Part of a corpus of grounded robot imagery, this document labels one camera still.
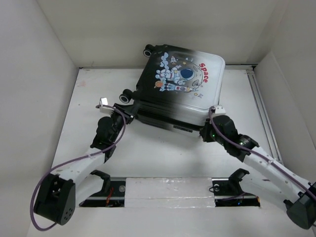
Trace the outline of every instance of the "white floor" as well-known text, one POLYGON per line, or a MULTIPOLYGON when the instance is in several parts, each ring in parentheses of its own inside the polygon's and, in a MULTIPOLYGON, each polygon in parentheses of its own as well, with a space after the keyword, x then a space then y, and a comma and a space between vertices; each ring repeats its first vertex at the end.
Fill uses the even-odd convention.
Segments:
MULTIPOLYGON (((140 69, 82 69, 74 88, 54 165, 82 155, 91 144, 100 97, 119 102, 125 89, 134 89, 140 69)), ((245 70, 225 70, 220 103, 240 133, 269 144, 258 115, 245 70)), ((218 144, 191 138, 134 121, 111 157, 99 170, 112 177, 228 177, 246 167, 218 144)), ((30 227, 28 237, 85 236, 212 236, 312 237, 291 223, 285 213, 262 201, 262 208, 77 208, 63 227, 40 233, 30 227)), ((49 223, 38 217, 43 226, 49 223)))

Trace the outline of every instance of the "suitcase wheel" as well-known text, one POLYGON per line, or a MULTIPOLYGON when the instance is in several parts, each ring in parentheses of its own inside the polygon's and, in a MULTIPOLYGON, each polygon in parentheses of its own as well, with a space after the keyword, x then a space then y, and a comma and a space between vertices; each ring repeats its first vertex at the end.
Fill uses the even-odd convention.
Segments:
POLYGON ((123 93, 119 96, 119 100, 125 104, 129 103, 131 99, 132 99, 132 91, 129 89, 125 89, 123 93))
POLYGON ((151 44, 146 45, 143 54, 145 55, 145 57, 150 57, 150 55, 152 54, 152 52, 155 50, 155 47, 152 46, 151 44))

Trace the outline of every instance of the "white wall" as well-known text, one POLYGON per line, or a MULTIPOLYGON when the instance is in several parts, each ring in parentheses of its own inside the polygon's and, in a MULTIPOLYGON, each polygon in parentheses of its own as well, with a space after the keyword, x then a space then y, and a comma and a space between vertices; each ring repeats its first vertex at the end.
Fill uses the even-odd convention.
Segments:
POLYGON ((316 181, 316 1, 290 0, 271 52, 256 68, 284 164, 316 181))
POLYGON ((78 72, 35 0, 1 1, 0 72, 0 235, 23 237, 78 72))
POLYGON ((288 0, 38 0, 77 66, 145 65, 146 44, 259 62, 288 0))

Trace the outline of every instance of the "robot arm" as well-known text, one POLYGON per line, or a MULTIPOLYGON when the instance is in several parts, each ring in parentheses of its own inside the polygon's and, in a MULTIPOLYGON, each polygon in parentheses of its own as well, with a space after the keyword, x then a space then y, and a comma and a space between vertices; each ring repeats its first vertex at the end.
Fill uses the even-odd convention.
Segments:
MULTIPOLYGON (((101 98, 97 108, 107 112, 104 106, 107 106, 106 98, 101 98)), ((88 154, 99 154, 78 158, 69 167, 49 173, 40 185, 34 213, 64 225, 72 217, 76 205, 92 194, 106 192, 110 188, 110 176, 96 169, 112 156, 124 122, 130 124, 134 120, 139 106, 138 103, 127 106, 114 104, 115 111, 111 116, 99 120, 96 136, 87 151, 88 154)))
POLYGON ((316 221, 316 183, 294 174, 273 159, 250 137, 238 134, 234 122, 222 106, 210 109, 210 119, 200 131, 204 142, 216 141, 231 155, 254 168, 267 179, 258 180, 244 169, 229 178, 238 193, 257 195, 286 211, 288 217, 303 229, 316 221))

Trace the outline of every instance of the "suitcase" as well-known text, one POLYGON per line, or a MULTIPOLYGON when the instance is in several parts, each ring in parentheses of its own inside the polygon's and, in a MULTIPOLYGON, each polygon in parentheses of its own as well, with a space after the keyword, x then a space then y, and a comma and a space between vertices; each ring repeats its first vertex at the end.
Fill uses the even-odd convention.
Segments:
POLYGON ((148 44, 143 53, 149 59, 136 90, 125 89, 121 102, 140 103, 143 123, 199 136, 209 108, 219 104, 224 59, 171 45, 148 44))

